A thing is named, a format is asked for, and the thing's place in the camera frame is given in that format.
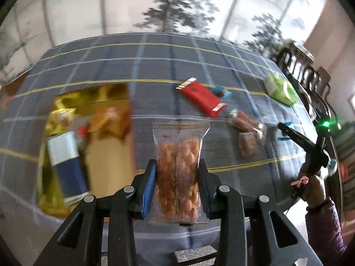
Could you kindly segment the purple sleeve forearm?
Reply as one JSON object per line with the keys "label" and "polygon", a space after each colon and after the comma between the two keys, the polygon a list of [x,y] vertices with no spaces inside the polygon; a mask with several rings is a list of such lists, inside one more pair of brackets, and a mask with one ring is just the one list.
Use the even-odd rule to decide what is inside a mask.
{"label": "purple sleeve forearm", "polygon": [[341,236],[341,224],[334,202],[327,198],[315,208],[307,207],[308,243],[323,265],[340,265],[347,247]]}

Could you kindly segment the right hand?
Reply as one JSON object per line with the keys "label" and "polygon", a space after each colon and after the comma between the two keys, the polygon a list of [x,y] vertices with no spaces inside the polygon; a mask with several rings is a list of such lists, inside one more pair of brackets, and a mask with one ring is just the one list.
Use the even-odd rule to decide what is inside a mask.
{"label": "right hand", "polygon": [[309,176],[308,183],[304,185],[304,192],[301,199],[304,200],[308,209],[320,206],[326,199],[323,173],[325,168],[321,168],[315,175]]}

